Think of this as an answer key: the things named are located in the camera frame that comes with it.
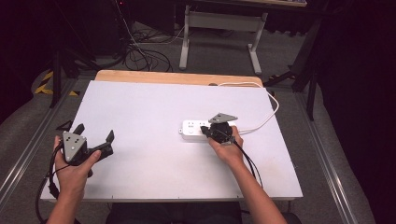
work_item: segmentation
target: white power strip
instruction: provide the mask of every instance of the white power strip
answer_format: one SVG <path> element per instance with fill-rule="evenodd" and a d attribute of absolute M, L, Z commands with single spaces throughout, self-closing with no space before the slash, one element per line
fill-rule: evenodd
<path fill-rule="evenodd" d="M 234 122 L 228 121 L 230 126 L 235 126 Z M 207 141 L 206 135 L 201 131 L 201 126 L 210 128 L 210 123 L 207 120 L 186 119 L 178 132 L 184 140 L 189 141 Z"/>

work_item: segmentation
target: human hand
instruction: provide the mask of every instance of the human hand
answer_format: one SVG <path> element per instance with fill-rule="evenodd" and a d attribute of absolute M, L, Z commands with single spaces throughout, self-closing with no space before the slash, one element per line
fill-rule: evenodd
<path fill-rule="evenodd" d="M 60 137 L 55 137 L 54 148 L 58 146 Z M 88 178 L 88 172 L 93 165 L 99 160 L 101 155 L 100 150 L 94 151 L 91 156 L 79 166 L 68 166 L 64 161 L 61 151 L 58 151 L 55 156 L 55 170 L 60 184 L 60 197 L 64 196 L 69 199 L 81 201 L 84 197 L 84 188 Z"/>
<path fill-rule="evenodd" d="M 233 129 L 235 141 L 240 147 L 242 147 L 244 140 L 239 135 L 238 129 L 235 126 L 232 126 L 231 128 Z M 229 166 L 243 163 L 243 154 L 235 144 L 222 145 L 212 138 L 209 138 L 209 145 L 213 147 L 218 157 Z"/>

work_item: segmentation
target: white tabletop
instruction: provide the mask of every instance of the white tabletop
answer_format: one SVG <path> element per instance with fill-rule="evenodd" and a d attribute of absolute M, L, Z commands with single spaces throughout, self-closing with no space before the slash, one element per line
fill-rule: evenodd
<path fill-rule="evenodd" d="M 91 81 L 74 120 L 88 147 L 114 130 L 114 154 L 93 166 L 85 201 L 183 202 L 243 198 L 233 174 L 207 142 L 184 140 L 185 119 L 237 116 L 238 129 L 256 127 L 273 111 L 265 88 Z M 276 117 L 242 135 L 270 197 L 303 197 Z M 52 201 L 48 188 L 41 199 Z"/>

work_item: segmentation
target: desk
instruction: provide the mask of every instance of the desk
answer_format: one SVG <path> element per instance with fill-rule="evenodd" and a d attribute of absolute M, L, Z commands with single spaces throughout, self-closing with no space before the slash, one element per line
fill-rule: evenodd
<path fill-rule="evenodd" d="M 305 7 L 306 2 L 290 2 L 282 0 L 240 0 L 241 3 L 257 3 L 264 5 L 276 5 L 287 7 Z M 257 58 L 256 48 L 262 36 L 265 20 L 268 13 L 263 12 L 261 17 L 225 15 L 217 13 L 205 13 L 190 11 L 191 6 L 186 6 L 184 18 L 184 37 L 181 48 L 179 68 L 184 70 L 187 68 L 187 60 L 189 54 L 189 30 L 190 27 L 225 29 L 245 32 L 255 32 L 253 44 L 248 44 L 247 49 L 250 60 L 253 64 L 254 73 L 262 74 L 259 59 Z"/>
<path fill-rule="evenodd" d="M 273 110 L 264 88 L 206 86 L 213 81 L 260 83 L 257 77 L 100 71 L 84 95 L 72 130 L 84 123 L 88 147 L 103 143 L 114 130 L 114 154 L 93 167 L 84 200 L 241 200 L 231 171 L 210 145 L 187 142 L 178 129 L 185 119 L 210 119 L 219 112 L 238 116 L 240 127 L 255 126 L 256 118 L 265 119 Z M 243 138 L 270 197 L 303 197 L 275 117 Z M 41 199 L 53 201 L 48 188 Z"/>

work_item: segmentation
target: gray floor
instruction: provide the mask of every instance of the gray floor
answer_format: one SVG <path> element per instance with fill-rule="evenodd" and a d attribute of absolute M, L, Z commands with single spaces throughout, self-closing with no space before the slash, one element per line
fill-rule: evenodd
<path fill-rule="evenodd" d="M 177 39 L 167 45 L 142 45 L 142 48 L 155 49 L 165 54 L 170 59 L 174 72 L 254 76 L 247 52 L 247 44 L 252 39 L 253 34 L 249 33 L 235 32 L 229 37 L 220 37 L 212 32 L 196 31 L 191 36 L 188 68 L 185 71 L 178 69 L 181 40 Z M 264 32 L 257 49 L 263 70 L 262 80 L 288 71 L 288 65 L 293 63 L 303 41 L 303 36 L 288 37 Z M 99 62 L 106 61 L 108 61 L 106 58 L 99 60 Z M 164 64 L 159 65 L 156 71 L 162 71 L 164 68 Z M 125 68 L 118 65 L 115 69 Z M 72 89 L 81 91 L 81 95 L 67 96 L 64 99 L 62 106 L 46 129 L 42 141 L 37 143 L 37 152 L 27 169 L 22 171 L 24 173 L 18 185 L 9 195 L 7 203 L 0 212 L 0 223 L 37 223 L 35 195 L 48 168 L 53 136 L 60 133 L 55 129 L 76 115 L 83 93 L 90 79 L 94 78 L 89 74 L 91 73 L 84 72 L 83 76 L 76 80 Z M 37 78 L 32 90 L 35 90 L 44 75 L 45 72 Z M 303 223 L 375 223 L 367 200 L 348 166 L 332 123 L 323 107 L 320 90 L 318 90 L 315 103 L 315 121 L 308 122 L 299 100 L 304 99 L 305 94 L 293 93 L 290 89 L 291 82 L 291 80 L 286 80 L 271 88 L 276 92 L 276 98 L 280 102 L 276 118 L 304 194 L 303 198 L 291 202 L 291 212 L 295 213 Z M 32 101 L 22 106 L 1 124 L 0 180 L 2 182 L 6 180 L 20 155 L 26 150 L 32 150 L 33 147 L 26 146 L 31 143 L 35 130 L 48 112 L 50 99 L 51 95 L 35 94 Z M 334 199 L 332 184 L 326 176 L 326 169 L 322 167 L 318 147 L 311 132 L 312 127 L 318 131 L 323 149 L 339 178 L 339 183 L 346 195 L 347 205 L 350 206 L 349 210 L 355 218 L 352 222 L 345 221 L 344 209 L 340 208 Z M 281 211 L 288 210 L 288 202 L 276 202 L 276 204 Z M 52 206 L 52 203 L 40 203 L 43 217 L 48 216 Z M 106 203 L 83 203 L 78 212 L 78 220 L 82 223 L 104 223 L 108 211 Z M 252 223 L 248 215 L 243 215 L 243 218 L 244 223 Z"/>

